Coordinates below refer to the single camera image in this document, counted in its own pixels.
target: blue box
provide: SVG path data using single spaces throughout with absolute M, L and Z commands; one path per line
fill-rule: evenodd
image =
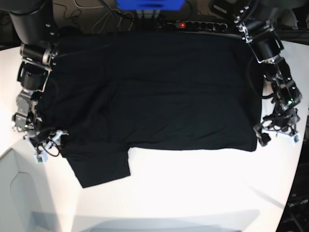
M 185 0 L 117 0 L 118 7 L 125 11 L 168 10 L 178 11 Z

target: white table surface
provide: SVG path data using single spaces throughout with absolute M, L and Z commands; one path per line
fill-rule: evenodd
M 303 94 L 298 105 L 303 138 L 309 105 L 309 46 L 288 42 L 284 46 L 282 55 Z M 35 164 L 29 146 L 19 140 L 22 135 L 11 130 L 20 62 L 19 48 L 0 52 L 0 154 L 15 143 L 19 169 L 32 175 L 41 213 L 53 221 L 52 231 L 91 231 L 94 226 L 276 231 L 302 141 L 292 146 L 285 138 L 273 136 L 268 146 L 258 145 L 252 153 L 134 148 L 129 151 L 130 177 L 82 189 L 66 159 L 50 157 L 44 165 Z M 264 100 L 262 115 L 272 109 L 271 102 Z

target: t-shirt sleeve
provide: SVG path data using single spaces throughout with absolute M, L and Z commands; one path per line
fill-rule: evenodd
M 83 188 L 130 176 L 128 150 L 105 142 L 70 144 L 61 149 Z

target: black cloth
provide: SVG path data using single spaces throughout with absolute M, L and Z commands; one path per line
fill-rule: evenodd
M 39 108 L 47 126 L 68 130 L 61 154 L 83 188 L 130 175 L 130 147 L 255 151 L 261 98 L 244 75 L 243 41 L 136 32 L 61 46 Z

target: black t-shirt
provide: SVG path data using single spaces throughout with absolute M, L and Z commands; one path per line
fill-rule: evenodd
M 243 41 L 136 32 L 61 46 L 39 107 L 47 126 L 68 130 L 61 154 L 83 188 L 130 175 L 130 147 L 255 151 L 261 99 L 244 75 Z M 263 79 L 253 82 L 261 92 Z

